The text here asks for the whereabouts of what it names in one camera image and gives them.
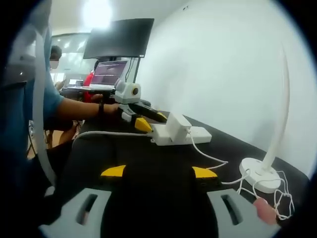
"white lamp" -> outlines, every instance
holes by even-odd
[[[282,48],[281,58],[283,63],[283,99],[282,110],[279,118],[275,124],[274,135],[271,144],[263,161],[254,158],[245,158],[242,160],[239,169],[242,175],[250,173],[245,180],[251,184],[255,184],[255,189],[264,193],[274,193],[281,184],[280,176],[275,169],[271,167],[280,142],[284,136],[285,127],[288,119],[289,99],[290,99],[290,86],[289,86],[289,73],[287,66],[287,59],[285,51]]]

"lamp base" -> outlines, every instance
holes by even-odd
[[[255,189],[264,192],[264,193],[274,193],[281,185],[280,176],[272,167],[268,171],[263,171],[261,168],[262,161],[245,158],[242,160],[239,170],[242,175],[247,173],[247,170],[250,170],[250,176],[246,177],[245,180],[253,186],[256,182]]]

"black wristband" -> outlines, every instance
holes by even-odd
[[[101,102],[101,103],[99,103],[98,116],[102,117],[104,114],[105,114],[104,104]]]

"white wall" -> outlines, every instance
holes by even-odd
[[[195,0],[188,6],[152,32],[137,77],[142,98],[266,151],[280,106],[282,42],[291,102],[278,157],[310,175],[317,152],[317,78],[292,21],[272,1]]]

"laptop screen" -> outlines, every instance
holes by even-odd
[[[122,76],[127,61],[109,61],[98,64],[91,84],[115,85]]]

